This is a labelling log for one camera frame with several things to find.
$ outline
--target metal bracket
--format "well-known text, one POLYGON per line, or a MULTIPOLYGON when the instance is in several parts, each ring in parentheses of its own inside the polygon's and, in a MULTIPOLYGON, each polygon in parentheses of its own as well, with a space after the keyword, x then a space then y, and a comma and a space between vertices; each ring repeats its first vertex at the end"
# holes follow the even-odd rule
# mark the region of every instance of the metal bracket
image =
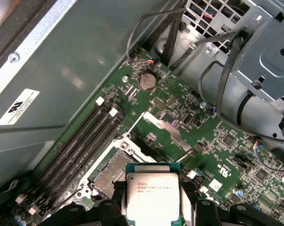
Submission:
MULTIPOLYGON (((85 188, 89 188, 89 180, 88 177, 94 172, 94 170, 97 168, 97 166, 102 162, 102 160, 105 158, 105 156, 110 152, 112 148, 119 148, 120 150, 124 151, 128 155, 132 156, 134 159, 136 159, 138 162, 156 162, 152 157, 146 156, 141 152, 141 148, 136 145, 128 136, 126 136, 126 133, 122 134, 118 138, 112 140, 112 142, 107 146, 107 148, 104 150, 104 152, 101 153, 101 155, 96 159, 96 161, 92 164, 92 166, 89 168, 89 170, 84 174, 84 176, 81 178, 78 189, 82 186, 84 187, 83 191, 85 191, 85 188)), ((78 196, 78 198, 86 196, 90 198, 91 196, 90 192, 82 192, 78 196)))

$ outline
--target cable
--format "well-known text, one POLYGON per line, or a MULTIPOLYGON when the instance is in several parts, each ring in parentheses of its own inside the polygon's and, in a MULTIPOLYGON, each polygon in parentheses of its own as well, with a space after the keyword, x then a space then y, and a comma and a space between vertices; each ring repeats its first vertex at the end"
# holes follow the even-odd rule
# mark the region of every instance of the cable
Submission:
POLYGON ((193 48, 187 49, 184 54, 180 57, 180 59, 178 59, 177 61, 175 61, 171 66, 170 66, 170 70, 174 71, 181 63, 183 63, 188 57, 189 55, 193 52, 193 48))
POLYGON ((241 120, 242 120, 242 112, 244 111, 246 103, 254 96, 254 94, 250 91, 246 94, 244 99, 241 101, 238 111, 237 111, 237 124, 241 126, 241 120))
POLYGON ((220 82, 218 84, 218 88, 217 88, 217 116, 226 124, 228 124, 229 126, 243 132, 246 133, 252 137, 257 138, 258 140, 265 140, 265 141, 269 141, 269 142, 276 142, 279 144, 283 144, 284 145, 284 140, 281 139, 277 139, 277 138, 273 138, 273 137, 268 137, 265 136, 263 134, 260 133, 256 133, 256 132, 252 132, 249 131, 247 129, 244 129, 243 127, 229 121, 223 114, 221 111, 221 106, 222 106, 222 99, 223 99, 223 94, 225 91, 225 87, 229 78, 229 74, 233 68, 234 62, 239 54, 240 48, 241 48, 241 44, 242 44, 242 40, 241 38, 237 37, 233 40, 233 46, 231 49, 231 52, 228 56, 228 59, 225 63, 225 66, 222 70, 221 73, 221 79, 220 82))
POLYGON ((259 158, 259 155, 258 155, 258 148, 253 148, 253 152, 254 152, 254 155, 257 159, 257 161, 265 168, 269 169, 270 171, 273 171, 273 172, 277 172, 277 173, 284 173, 284 170, 280 170, 280 169, 274 169, 274 168, 271 168, 270 166, 266 165, 260 158, 259 158))
POLYGON ((75 192, 73 192, 68 198, 66 198, 64 201, 62 201, 60 204, 58 204, 57 207, 55 207, 53 210, 51 210, 51 211, 45 213, 44 219, 45 219, 49 214, 53 214, 53 213, 55 213, 56 211, 58 211, 58 209, 61 208, 62 205, 64 205, 67 201, 70 200, 70 198, 72 198, 74 195, 77 194, 77 192, 80 192, 82 189, 83 189, 83 187, 80 188, 80 189, 77 189, 77 190, 76 190, 75 192))
MULTIPOLYGON (((218 36, 214 36, 214 37, 210 37, 210 38, 206 38, 206 39, 202 39, 200 41, 197 41, 195 44, 197 46, 204 44, 204 43, 209 43, 209 42, 216 42, 216 41, 224 41, 224 40, 230 40, 232 38, 234 38, 235 34, 233 33, 229 33, 229 34, 223 34, 223 35, 218 35, 218 36)), ((174 71, 181 63, 183 63, 188 57, 189 55, 193 52, 192 48, 189 48, 185 51, 185 53, 180 57, 180 59, 178 59, 177 61, 175 61, 171 66, 170 66, 170 70, 174 71)))
MULTIPOLYGON (((180 2, 181 3, 177 8, 183 8, 186 5, 187 0, 180 0, 180 2)), ((170 26, 169 34, 160 60, 166 66, 168 66, 174 50, 176 38, 178 35, 178 30, 181 23, 181 17, 182 17, 182 12, 173 14, 173 20, 170 26)))
POLYGON ((186 8, 178 8, 178 9, 173 9, 173 10, 168 10, 168 11, 163 11, 163 12, 159 12, 159 13, 150 13, 150 14, 146 14, 144 16, 142 16, 138 22, 136 23, 136 25, 134 26, 133 28, 133 31, 131 32, 129 38, 128 38, 128 41, 127 41, 127 45, 126 45, 126 56, 127 56, 127 60, 132 63, 132 64, 140 64, 141 62, 140 61, 134 61, 131 59, 130 57, 130 48, 131 48, 131 43, 132 43, 132 39, 134 37, 134 33, 135 31, 137 30, 138 26, 140 25, 140 23, 150 17, 150 16, 163 16, 163 15, 168 15, 168 14, 172 14, 172 13, 179 13, 179 12, 184 12, 186 11, 186 8))
POLYGON ((209 64, 209 66, 207 66, 207 68, 204 70, 204 72, 201 74, 201 76, 199 77, 199 80, 198 80, 198 93, 200 94, 202 100, 206 103, 206 105, 210 108, 210 109, 213 109, 213 105, 211 103, 209 103, 205 97, 204 97, 204 94, 203 94, 203 79, 204 79, 204 76, 206 74, 209 73, 209 71, 212 69, 212 67, 214 65, 218 65, 220 67, 224 67, 224 65, 222 63, 220 63, 219 61, 213 61, 212 63, 209 64))

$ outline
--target green circuit board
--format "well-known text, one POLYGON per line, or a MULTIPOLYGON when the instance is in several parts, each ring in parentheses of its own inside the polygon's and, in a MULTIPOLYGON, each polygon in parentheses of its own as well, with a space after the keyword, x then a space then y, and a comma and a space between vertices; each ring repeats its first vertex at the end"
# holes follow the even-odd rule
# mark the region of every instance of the green circuit board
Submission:
MULTIPOLYGON (((151 56, 140 49, 136 58, 148 60, 151 56)), ((196 168, 202 170, 203 175, 199 178, 199 183, 203 198, 216 201, 224 209, 229 209, 237 202, 246 202, 284 223, 284 175, 263 169, 253 155, 253 141, 247 140, 245 134, 221 122, 212 110, 200 108, 201 99, 197 92, 160 62, 156 65, 129 65, 124 61, 52 148, 39 165, 40 170, 53 158, 56 146, 65 142, 86 118, 98 97, 111 100, 124 109, 126 119, 116 136, 126 133, 145 111, 177 129, 182 140, 193 150, 182 160, 185 166, 183 171, 196 168), (151 73, 156 77, 157 83, 153 90, 144 91, 139 86, 143 73, 151 73), (122 80, 124 76, 129 78, 127 82, 122 80), (247 166, 239 165, 234 159, 235 156, 244 158, 247 166), (236 187, 243 190, 242 198, 233 194, 236 187)), ((186 154, 171 139, 168 131, 159 129, 143 118, 131 134, 133 141, 138 138, 151 147, 153 157, 157 161, 174 162, 186 154)), ((112 149, 102 161, 94 176, 104 168, 114 152, 116 149, 112 149)), ((261 148, 259 154, 271 167, 281 167, 279 160, 269 152, 261 148)))

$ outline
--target wire bundle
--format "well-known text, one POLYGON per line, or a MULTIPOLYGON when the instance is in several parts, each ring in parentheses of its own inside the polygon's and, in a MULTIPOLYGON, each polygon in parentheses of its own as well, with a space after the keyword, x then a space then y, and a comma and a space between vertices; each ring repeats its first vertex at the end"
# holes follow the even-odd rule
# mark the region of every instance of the wire bundle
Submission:
POLYGON ((263 146, 263 144, 262 143, 260 143, 259 141, 256 141, 256 143, 254 144, 254 146, 253 146, 253 149, 255 149, 255 150, 258 150, 260 147, 262 147, 263 146))
POLYGON ((215 112, 217 111, 217 107, 216 106, 212 106, 212 111, 213 111, 213 114, 215 114, 215 112))
POLYGON ((205 17, 207 17, 207 18, 210 18, 210 19, 213 19, 213 13, 212 12, 206 12, 205 14, 204 14, 204 16, 205 17))
POLYGON ((150 59, 150 60, 147 60, 147 63, 149 63, 149 64, 154 64, 154 63, 156 63, 158 61, 158 58, 157 57, 154 57, 154 58, 152 58, 152 59, 150 59))
POLYGON ((258 149, 263 147, 263 144, 260 143, 259 141, 256 141, 256 143, 254 144, 253 146, 253 152, 254 152, 254 155, 257 159, 257 161, 265 168, 269 169, 270 171, 272 172, 276 172, 276 173, 284 173, 284 170, 280 170, 280 169, 274 169, 274 168, 271 168, 270 166, 268 166, 267 164, 265 164, 263 162, 263 160, 260 159, 259 155, 258 155, 258 149))

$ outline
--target ram slot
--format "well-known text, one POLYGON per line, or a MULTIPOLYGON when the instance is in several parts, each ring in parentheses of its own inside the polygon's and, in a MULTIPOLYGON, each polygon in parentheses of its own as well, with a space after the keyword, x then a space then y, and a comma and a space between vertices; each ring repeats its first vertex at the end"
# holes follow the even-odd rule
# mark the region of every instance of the ram slot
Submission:
POLYGON ((88 164, 92 161, 98 151, 105 145, 107 142, 113 138, 115 132, 119 125, 124 120, 122 114, 118 114, 114 121, 111 121, 107 127, 103 127, 100 135, 95 139, 91 140, 86 146, 85 151, 81 153, 78 158, 78 161, 72 163, 71 170, 66 173, 65 177, 60 184, 56 187, 55 190, 49 194, 47 201, 45 202, 45 207, 50 208, 52 205, 60 198, 63 192, 72 184, 72 182, 78 177, 78 175, 86 169, 88 164))
POLYGON ((51 167, 44 173, 43 179, 40 180, 38 184, 38 188, 36 189, 35 198, 38 197, 39 191, 44 190, 45 187, 53 181, 54 177, 56 177, 57 172, 61 171, 61 168, 65 166, 65 163, 68 162, 70 158, 72 158, 78 147, 80 147, 85 141, 87 134, 94 130, 95 127, 99 125, 99 122, 107 116, 109 110, 111 108, 110 103, 104 103, 102 106, 98 107, 96 111, 93 111, 92 114, 84 121, 82 126, 76 131, 77 135, 72 136, 71 139, 67 142, 68 144, 60 150, 60 155, 57 155, 55 160, 52 162, 51 167))

